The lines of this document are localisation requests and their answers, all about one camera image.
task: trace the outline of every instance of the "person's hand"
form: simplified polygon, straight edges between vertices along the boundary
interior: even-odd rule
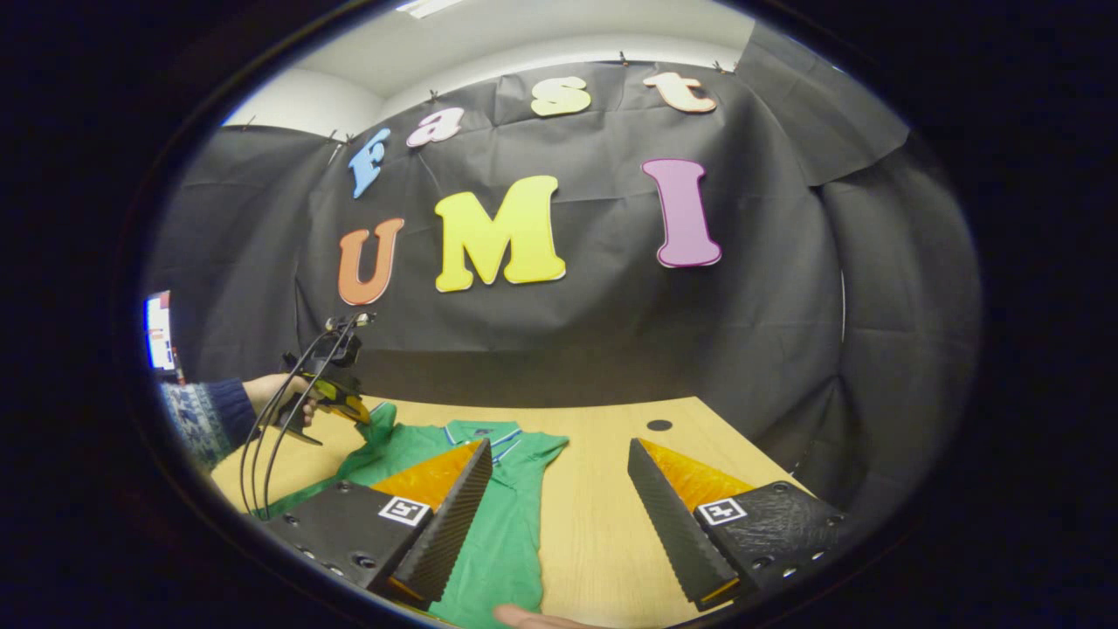
[[[558,616],[532,613],[513,604],[496,606],[493,618],[513,629],[605,629],[593,625],[582,625]]]
[[[272,400],[283,382],[287,380],[287,374],[272,374],[271,377],[263,377],[256,379],[255,381],[248,381],[241,383],[245,388],[245,394],[248,395],[248,401],[253,404],[253,411],[257,416],[260,414],[260,410]],[[283,406],[291,401],[295,395],[302,395],[304,391],[307,390],[309,383],[300,377],[291,379],[291,383],[287,384],[287,389],[280,397],[276,402],[275,409],[283,409]],[[303,401],[303,417],[306,421],[306,426],[311,426],[311,419],[314,417],[314,410],[318,408],[318,399],[321,394],[316,391],[311,391],[311,394],[306,397]],[[272,418],[266,420],[267,425],[272,423],[275,413],[272,413]]]

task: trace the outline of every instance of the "green shirt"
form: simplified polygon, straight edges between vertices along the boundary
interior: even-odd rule
[[[338,475],[276,502],[283,513],[332,484],[375,485],[432,457],[489,439],[493,476],[454,564],[443,600],[428,610],[465,629],[504,628],[493,608],[514,603],[540,611],[540,490],[543,470],[566,437],[522,432],[515,422],[453,421],[445,428],[397,426],[396,407],[382,403],[369,426],[357,425],[366,445],[347,457]]]

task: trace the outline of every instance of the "colorful foam letter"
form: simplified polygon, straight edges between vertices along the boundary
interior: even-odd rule
[[[385,294],[389,279],[392,278],[392,254],[396,249],[396,232],[404,227],[402,218],[389,218],[373,231],[380,245],[377,247],[377,269],[372,278],[362,282],[358,276],[361,261],[361,248],[369,238],[368,229],[358,229],[342,236],[342,260],[338,265],[338,294],[350,305],[372,303]]]
[[[665,72],[652,78],[645,78],[644,84],[659,89],[664,102],[681,112],[709,112],[718,106],[712,98],[695,98],[695,95],[691,93],[692,87],[701,86],[698,79],[682,78],[674,72]]]
[[[435,213],[443,217],[443,271],[435,278],[439,292],[463,290],[473,285],[465,254],[482,280],[496,278],[504,249],[512,256],[504,278],[513,284],[558,279],[567,263],[556,255],[551,238],[551,192],[559,180],[547,174],[514,182],[492,220],[473,192],[458,192],[438,201]]]
[[[421,146],[427,142],[442,142],[454,136],[462,130],[458,122],[466,109],[462,107],[451,107],[440,112],[435,112],[419,121],[419,128],[408,135],[407,145],[413,149]]]
[[[357,184],[353,188],[353,198],[361,196],[361,192],[372,183],[380,174],[380,160],[385,159],[385,144],[381,142],[391,133],[387,127],[381,128],[372,136],[372,140],[361,146],[361,150],[350,160],[350,168],[353,169],[353,179]]]
[[[584,92],[586,82],[577,76],[548,78],[532,87],[532,111],[538,115],[575,113],[590,106],[590,94]]]
[[[653,159],[641,170],[656,180],[664,211],[664,245],[656,258],[664,266],[704,266],[722,257],[722,248],[710,239],[699,193],[703,166],[684,159]]]

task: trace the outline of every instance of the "yellow letter m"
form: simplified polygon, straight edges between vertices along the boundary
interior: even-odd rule
[[[559,180],[547,174],[515,181],[492,220],[473,192],[438,201],[435,213],[443,217],[443,273],[435,277],[435,287],[462,290],[474,283],[474,274],[466,269],[467,252],[482,280],[492,284],[510,242],[505,279],[523,284],[562,277],[567,264],[556,255],[551,238],[551,192],[558,187]]]

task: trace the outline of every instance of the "white ceiling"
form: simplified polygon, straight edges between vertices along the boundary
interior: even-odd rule
[[[388,10],[296,67],[388,98],[417,78],[541,40],[639,34],[741,50],[752,26],[752,18],[712,0],[464,0],[424,19]]]

